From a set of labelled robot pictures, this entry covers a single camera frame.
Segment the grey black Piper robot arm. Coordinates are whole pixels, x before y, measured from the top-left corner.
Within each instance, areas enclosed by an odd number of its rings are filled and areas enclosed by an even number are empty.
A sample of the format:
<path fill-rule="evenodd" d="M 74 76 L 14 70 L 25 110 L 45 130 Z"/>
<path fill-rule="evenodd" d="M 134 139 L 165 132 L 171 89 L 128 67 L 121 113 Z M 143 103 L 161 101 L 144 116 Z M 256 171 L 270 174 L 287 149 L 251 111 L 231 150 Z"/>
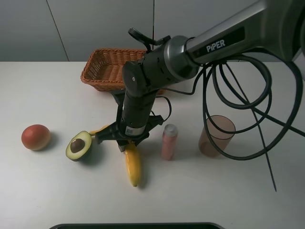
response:
<path fill-rule="evenodd" d="M 216 70 L 228 60 L 252 63 L 265 79 L 265 89 L 254 102 L 241 105 L 223 99 L 235 109 L 256 109 L 270 96 L 272 78 L 259 60 L 245 56 L 246 52 L 265 52 L 284 62 L 296 81 L 295 103 L 278 136 L 267 146 L 272 149 L 292 129 L 300 107 L 303 82 L 300 70 L 293 63 L 299 50 L 305 48 L 305 3 L 302 0 L 260 0 L 236 13 L 203 34 L 187 38 L 166 36 L 152 40 L 136 29 L 129 34 L 143 43 L 146 54 L 138 61 L 128 61 L 122 68 L 124 92 L 112 93 L 118 104 L 116 121 L 98 131 L 98 143 L 115 140 L 124 150 L 129 142 L 139 144 L 157 125 L 159 115 L 151 115 L 157 92 L 169 85 L 188 79 L 215 76 Z"/>

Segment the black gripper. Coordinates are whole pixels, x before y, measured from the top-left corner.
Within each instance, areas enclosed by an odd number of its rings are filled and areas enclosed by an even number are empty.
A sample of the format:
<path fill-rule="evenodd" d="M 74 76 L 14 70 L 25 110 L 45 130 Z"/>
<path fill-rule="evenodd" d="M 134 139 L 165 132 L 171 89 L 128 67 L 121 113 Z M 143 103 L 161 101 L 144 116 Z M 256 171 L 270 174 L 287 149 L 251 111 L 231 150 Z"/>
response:
<path fill-rule="evenodd" d="M 131 140 L 137 146 L 149 137 L 149 132 L 162 125 L 161 115 L 150 115 L 158 91 L 152 91 L 142 97 L 134 97 L 126 90 L 111 91 L 118 109 L 116 120 L 105 129 L 95 133 L 97 144 L 114 140 L 120 152 L 124 152 Z"/>

